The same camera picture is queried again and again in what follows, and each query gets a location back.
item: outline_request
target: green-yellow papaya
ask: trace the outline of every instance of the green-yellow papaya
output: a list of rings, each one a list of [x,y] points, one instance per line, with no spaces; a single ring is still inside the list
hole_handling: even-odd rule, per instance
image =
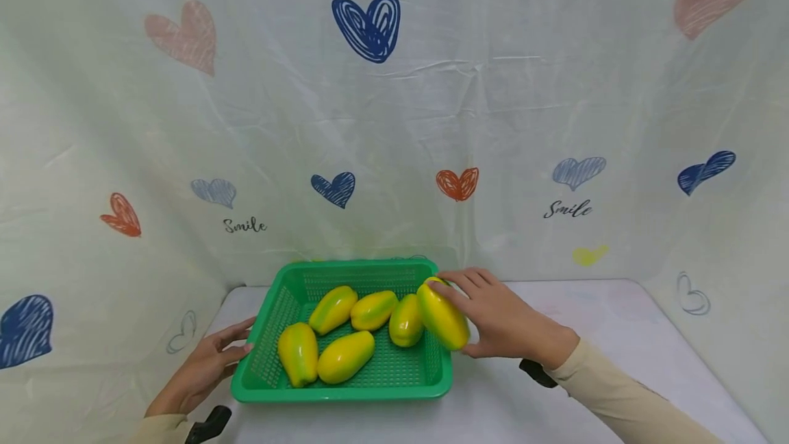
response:
[[[340,337],[318,358],[318,377],[327,384],[346,382],[373,357],[374,351],[375,339],[369,331]]]
[[[416,290],[419,300],[419,315],[429,330],[448,350],[459,350],[468,343],[471,335],[468,331],[466,316],[449,300],[432,291],[427,283],[440,282],[448,284],[440,278],[429,277]]]
[[[359,295],[349,286],[338,286],[323,295],[318,306],[310,315],[310,327],[323,336],[350,318],[350,310],[357,303]]]
[[[410,293],[400,300],[389,318],[389,337],[395,345],[410,347],[419,342],[422,331],[425,324],[419,315],[419,300]]]
[[[371,293],[359,299],[350,310],[350,325],[358,331],[375,331],[389,320],[392,311],[397,307],[395,292]]]
[[[304,387],[318,378],[318,340],[306,323],[287,326],[277,341],[279,361],[293,387]]]

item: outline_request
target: green plastic basket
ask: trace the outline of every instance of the green plastic basket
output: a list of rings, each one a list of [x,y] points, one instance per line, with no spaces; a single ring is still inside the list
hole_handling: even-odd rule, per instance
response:
[[[388,325],[375,331],[375,353],[350,380],[329,386],[317,380],[294,388],[277,356],[277,340],[288,325],[307,321],[329,290],[342,284],[359,298],[392,290],[398,298],[416,293],[426,278],[438,271],[427,259],[386,261],[300,262],[280,269],[271,285],[258,320],[251,328],[253,351],[238,365],[230,391],[242,403],[380,401],[442,397],[452,386],[452,362],[435,336],[427,333],[415,346],[404,349],[389,339]],[[326,336],[318,336],[321,352],[338,337],[350,334],[346,323]]]

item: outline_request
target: white table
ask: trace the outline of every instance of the white table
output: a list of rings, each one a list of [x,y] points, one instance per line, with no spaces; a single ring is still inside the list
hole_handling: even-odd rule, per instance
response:
[[[768,443],[679,332],[627,280],[509,283],[534,308],[575,328],[614,362],[726,443]],[[208,333],[258,313],[268,288],[236,288]],[[222,444],[620,443],[561,388],[536,384],[517,360],[453,357],[455,382],[430,402],[239,404],[223,383],[191,416],[233,410]]]

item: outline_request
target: beige sleeve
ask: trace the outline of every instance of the beige sleeve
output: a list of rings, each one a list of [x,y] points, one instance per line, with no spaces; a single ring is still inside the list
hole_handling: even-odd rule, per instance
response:
[[[129,444],[184,444],[192,425],[186,421],[186,415],[147,417]]]
[[[624,444],[721,442],[668,399],[622,372],[584,340],[564,365],[546,373],[603,420]]]

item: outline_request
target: black handle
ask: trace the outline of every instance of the black handle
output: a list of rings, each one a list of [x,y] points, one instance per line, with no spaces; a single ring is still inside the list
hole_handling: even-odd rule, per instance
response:
[[[232,414],[233,412],[226,406],[215,406],[204,422],[192,426],[192,430],[189,430],[189,435],[186,436],[185,444],[204,443],[222,434]]]
[[[529,377],[533,378],[540,386],[547,387],[547,388],[554,388],[559,386],[556,384],[555,380],[552,380],[550,375],[545,373],[545,369],[542,365],[535,362],[534,360],[521,360],[521,364],[518,366],[521,371],[528,373]]]

